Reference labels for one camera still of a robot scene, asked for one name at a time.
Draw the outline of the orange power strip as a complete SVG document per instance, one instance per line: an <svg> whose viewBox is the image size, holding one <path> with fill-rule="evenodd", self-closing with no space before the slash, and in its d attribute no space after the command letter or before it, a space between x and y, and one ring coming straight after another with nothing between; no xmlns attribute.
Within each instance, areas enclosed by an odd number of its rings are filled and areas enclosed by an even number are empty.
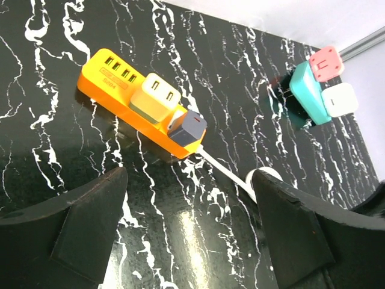
<svg viewBox="0 0 385 289"><path fill-rule="evenodd" d="M129 108L130 98L145 77L113 51L102 48L83 65L78 89L174 157L184 159L196 153L206 130L201 139L185 147L167 134L174 121L189 110L180 101L169 116L155 125Z"/></svg>

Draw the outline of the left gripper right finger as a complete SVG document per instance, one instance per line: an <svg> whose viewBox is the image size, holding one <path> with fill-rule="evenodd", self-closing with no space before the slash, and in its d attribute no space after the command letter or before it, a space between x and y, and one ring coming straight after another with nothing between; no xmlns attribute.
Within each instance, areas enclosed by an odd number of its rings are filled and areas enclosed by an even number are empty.
<svg viewBox="0 0 385 289"><path fill-rule="evenodd" d="M346 210L255 170L251 183L279 288L383 288L384 184Z"/></svg>

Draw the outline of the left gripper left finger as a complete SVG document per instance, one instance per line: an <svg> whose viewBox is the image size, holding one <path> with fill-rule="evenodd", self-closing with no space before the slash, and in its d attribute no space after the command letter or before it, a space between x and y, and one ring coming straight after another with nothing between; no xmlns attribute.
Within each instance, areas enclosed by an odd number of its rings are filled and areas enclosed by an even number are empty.
<svg viewBox="0 0 385 289"><path fill-rule="evenodd" d="M76 189L1 217L1 288L97 288L126 194L117 167Z"/></svg>

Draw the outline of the grey usb charger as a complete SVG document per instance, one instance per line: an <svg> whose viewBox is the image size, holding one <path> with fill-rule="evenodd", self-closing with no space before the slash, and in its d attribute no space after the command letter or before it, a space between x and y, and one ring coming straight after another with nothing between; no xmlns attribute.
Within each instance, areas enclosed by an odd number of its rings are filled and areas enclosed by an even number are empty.
<svg viewBox="0 0 385 289"><path fill-rule="evenodd" d="M193 110L178 117L168 130L168 137L181 147L201 139L207 128L207 121Z"/></svg>

